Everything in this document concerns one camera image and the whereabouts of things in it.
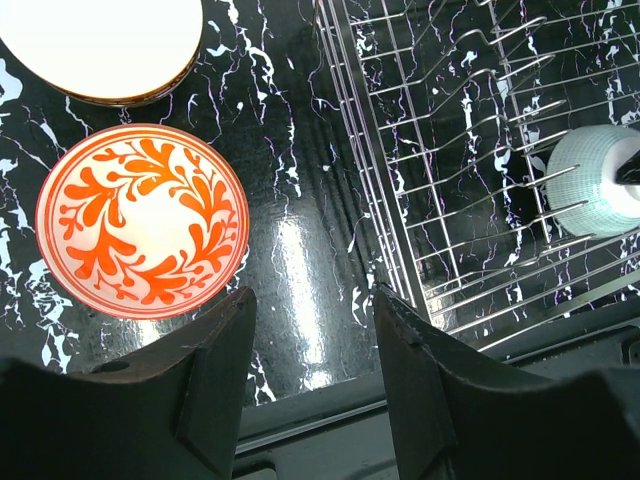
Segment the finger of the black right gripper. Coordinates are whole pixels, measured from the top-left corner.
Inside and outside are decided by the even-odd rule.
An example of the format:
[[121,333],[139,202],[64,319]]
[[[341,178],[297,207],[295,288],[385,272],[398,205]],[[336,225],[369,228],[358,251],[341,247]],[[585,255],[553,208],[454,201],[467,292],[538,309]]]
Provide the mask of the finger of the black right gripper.
[[615,182],[623,186],[640,185],[640,151],[635,152],[616,169]]

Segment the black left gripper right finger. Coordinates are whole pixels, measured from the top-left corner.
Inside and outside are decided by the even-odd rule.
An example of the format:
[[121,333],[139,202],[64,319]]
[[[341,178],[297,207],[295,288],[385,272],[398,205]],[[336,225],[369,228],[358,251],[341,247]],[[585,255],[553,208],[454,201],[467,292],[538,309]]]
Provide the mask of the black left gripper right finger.
[[374,320],[403,479],[635,479],[639,372],[550,379],[431,326],[388,286]]

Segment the pale green upturned bowl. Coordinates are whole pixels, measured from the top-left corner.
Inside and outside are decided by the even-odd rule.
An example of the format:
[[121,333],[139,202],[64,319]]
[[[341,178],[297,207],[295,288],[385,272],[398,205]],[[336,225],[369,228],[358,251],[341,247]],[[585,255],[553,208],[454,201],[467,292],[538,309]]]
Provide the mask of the pale green upturned bowl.
[[546,168],[546,196],[558,224],[576,237],[608,238],[639,226],[639,186],[615,182],[616,169],[639,151],[633,128],[593,125],[566,134]]

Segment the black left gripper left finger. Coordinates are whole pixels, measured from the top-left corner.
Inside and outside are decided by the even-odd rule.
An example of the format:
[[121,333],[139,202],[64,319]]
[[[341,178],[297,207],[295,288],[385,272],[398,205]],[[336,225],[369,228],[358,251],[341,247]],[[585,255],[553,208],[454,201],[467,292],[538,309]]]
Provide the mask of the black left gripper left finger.
[[5,479],[228,479],[256,325],[243,287],[89,373],[1,361]]

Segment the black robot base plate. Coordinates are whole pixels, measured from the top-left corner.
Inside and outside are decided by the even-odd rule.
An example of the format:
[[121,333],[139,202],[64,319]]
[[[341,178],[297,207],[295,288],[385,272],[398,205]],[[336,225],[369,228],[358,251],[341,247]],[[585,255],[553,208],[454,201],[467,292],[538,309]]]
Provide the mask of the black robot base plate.
[[480,353],[379,289],[378,373],[244,412],[237,479],[635,479],[627,306]]

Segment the orange bowl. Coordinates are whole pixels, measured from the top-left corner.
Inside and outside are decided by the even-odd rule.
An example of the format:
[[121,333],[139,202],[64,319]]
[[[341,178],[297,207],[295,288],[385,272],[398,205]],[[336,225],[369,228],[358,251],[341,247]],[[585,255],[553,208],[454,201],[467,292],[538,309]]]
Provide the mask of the orange bowl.
[[202,1],[1,4],[1,40],[41,80],[88,103],[152,102],[188,75],[203,36]]

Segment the wire dish rack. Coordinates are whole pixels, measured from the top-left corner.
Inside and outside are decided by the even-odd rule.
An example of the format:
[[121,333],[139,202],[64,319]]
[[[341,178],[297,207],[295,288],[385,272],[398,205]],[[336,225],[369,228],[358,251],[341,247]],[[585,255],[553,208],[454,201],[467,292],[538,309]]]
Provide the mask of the wire dish rack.
[[639,232],[574,235],[553,147],[639,125],[635,1],[318,1],[387,281],[480,350],[639,297]]

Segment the red white floral bowl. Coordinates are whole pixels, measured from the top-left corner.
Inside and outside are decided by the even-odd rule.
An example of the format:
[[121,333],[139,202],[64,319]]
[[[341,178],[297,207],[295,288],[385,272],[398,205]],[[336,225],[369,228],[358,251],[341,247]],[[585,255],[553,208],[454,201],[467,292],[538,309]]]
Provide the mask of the red white floral bowl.
[[128,124],[65,153],[44,181],[36,238],[54,278],[113,317],[156,320],[203,305],[246,253],[246,194],[224,157],[173,127]]

